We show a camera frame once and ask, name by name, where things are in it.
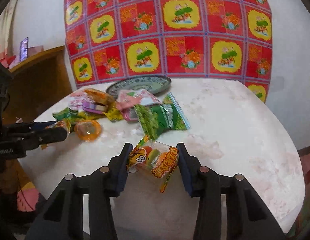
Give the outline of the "colourful gummy candy bag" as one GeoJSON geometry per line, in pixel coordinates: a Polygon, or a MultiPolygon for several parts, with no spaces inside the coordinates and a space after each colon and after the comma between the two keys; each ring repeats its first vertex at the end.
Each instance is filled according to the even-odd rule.
{"type": "Polygon", "coordinates": [[[144,136],[129,153],[127,172],[138,171],[151,175],[160,182],[159,192],[164,193],[169,180],[178,166],[179,151],[176,147],[144,136]]]}

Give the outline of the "orange gummy candy bag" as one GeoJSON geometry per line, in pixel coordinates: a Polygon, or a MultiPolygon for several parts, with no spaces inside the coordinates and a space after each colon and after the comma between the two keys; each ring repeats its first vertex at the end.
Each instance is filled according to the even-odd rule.
{"type": "Polygon", "coordinates": [[[48,136],[45,137],[45,144],[41,144],[41,149],[46,149],[50,144],[64,141],[70,134],[71,123],[69,120],[63,119],[48,125],[45,129],[48,129],[48,136]]]}

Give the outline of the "orange jelly cup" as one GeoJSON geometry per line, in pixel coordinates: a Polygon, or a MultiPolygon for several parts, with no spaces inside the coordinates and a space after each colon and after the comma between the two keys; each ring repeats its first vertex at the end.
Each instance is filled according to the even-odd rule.
{"type": "Polygon", "coordinates": [[[101,134],[102,127],[95,120],[84,120],[75,125],[74,132],[83,141],[94,141],[101,134]]]}

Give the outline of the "wooden cabinet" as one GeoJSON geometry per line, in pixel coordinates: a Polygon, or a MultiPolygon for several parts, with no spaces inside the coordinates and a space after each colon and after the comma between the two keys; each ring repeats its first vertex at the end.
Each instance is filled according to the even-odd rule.
{"type": "Polygon", "coordinates": [[[42,51],[17,64],[9,85],[10,102],[4,113],[12,123],[30,122],[72,92],[64,63],[65,47],[42,51]]]}

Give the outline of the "yellow small snack packet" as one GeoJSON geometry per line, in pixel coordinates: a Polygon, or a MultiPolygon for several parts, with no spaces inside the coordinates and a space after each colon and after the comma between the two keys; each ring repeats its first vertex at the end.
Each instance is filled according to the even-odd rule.
{"type": "Polygon", "coordinates": [[[107,106],[107,110],[103,112],[107,119],[111,122],[123,120],[122,112],[116,108],[116,103],[112,102],[107,106]]]}

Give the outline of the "blue patterned ceramic plate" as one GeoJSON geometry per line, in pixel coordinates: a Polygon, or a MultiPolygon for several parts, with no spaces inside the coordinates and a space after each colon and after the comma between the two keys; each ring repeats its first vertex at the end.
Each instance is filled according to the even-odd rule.
{"type": "Polygon", "coordinates": [[[171,87],[171,79],[162,75],[142,75],[116,82],[106,89],[106,93],[117,98],[120,90],[145,89],[157,95],[171,87]]]}

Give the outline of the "small green pea packet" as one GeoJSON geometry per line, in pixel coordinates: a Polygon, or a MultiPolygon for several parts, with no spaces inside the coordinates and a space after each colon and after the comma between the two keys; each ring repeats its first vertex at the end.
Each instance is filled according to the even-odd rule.
{"type": "Polygon", "coordinates": [[[72,110],[69,107],[66,107],[65,109],[52,113],[52,116],[58,120],[67,120],[70,122],[71,125],[74,125],[78,123],[80,120],[82,120],[82,117],[79,115],[78,111],[72,110]]]}

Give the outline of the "green pea snack bag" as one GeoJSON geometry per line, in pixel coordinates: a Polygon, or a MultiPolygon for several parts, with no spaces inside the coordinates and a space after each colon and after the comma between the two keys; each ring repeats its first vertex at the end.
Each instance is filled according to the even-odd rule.
{"type": "Polygon", "coordinates": [[[146,136],[152,140],[166,131],[185,131],[190,123],[172,93],[166,94],[163,103],[134,106],[138,121],[146,136]]]}

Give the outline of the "pink white snack bag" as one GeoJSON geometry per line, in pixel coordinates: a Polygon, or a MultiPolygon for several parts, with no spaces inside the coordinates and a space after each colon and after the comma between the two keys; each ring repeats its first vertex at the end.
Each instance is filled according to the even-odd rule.
{"type": "Polygon", "coordinates": [[[82,91],[76,91],[69,95],[69,102],[67,106],[72,109],[73,111],[83,111],[83,101],[87,100],[87,94],[82,91]]]}

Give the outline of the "red yellow floral cloth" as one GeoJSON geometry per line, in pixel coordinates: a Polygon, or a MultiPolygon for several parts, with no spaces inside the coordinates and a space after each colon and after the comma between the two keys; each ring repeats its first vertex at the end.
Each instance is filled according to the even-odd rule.
{"type": "Polygon", "coordinates": [[[265,101],[267,0],[64,0],[77,87],[141,75],[237,80],[265,101]]]}

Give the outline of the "purple tin box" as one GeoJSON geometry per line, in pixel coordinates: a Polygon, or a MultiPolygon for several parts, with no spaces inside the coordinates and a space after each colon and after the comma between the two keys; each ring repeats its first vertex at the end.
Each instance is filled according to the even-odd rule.
{"type": "Polygon", "coordinates": [[[107,111],[108,107],[105,105],[99,105],[95,102],[82,102],[82,108],[86,112],[95,113],[95,114],[103,114],[107,111]]]}

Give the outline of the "orange chip bag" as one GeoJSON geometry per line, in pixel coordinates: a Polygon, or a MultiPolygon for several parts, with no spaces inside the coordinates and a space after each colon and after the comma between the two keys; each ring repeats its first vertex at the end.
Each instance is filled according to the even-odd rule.
{"type": "Polygon", "coordinates": [[[102,105],[110,105],[115,101],[111,95],[97,89],[86,88],[84,92],[87,94],[88,98],[102,105]]]}

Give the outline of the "pink snack packet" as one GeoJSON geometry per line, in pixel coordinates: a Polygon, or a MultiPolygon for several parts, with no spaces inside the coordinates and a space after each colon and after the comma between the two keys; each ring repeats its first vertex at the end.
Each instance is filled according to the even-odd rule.
{"type": "Polygon", "coordinates": [[[116,109],[118,109],[126,121],[137,121],[134,106],[152,106],[161,104],[159,99],[146,89],[120,90],[116,99],[116,109]]]}

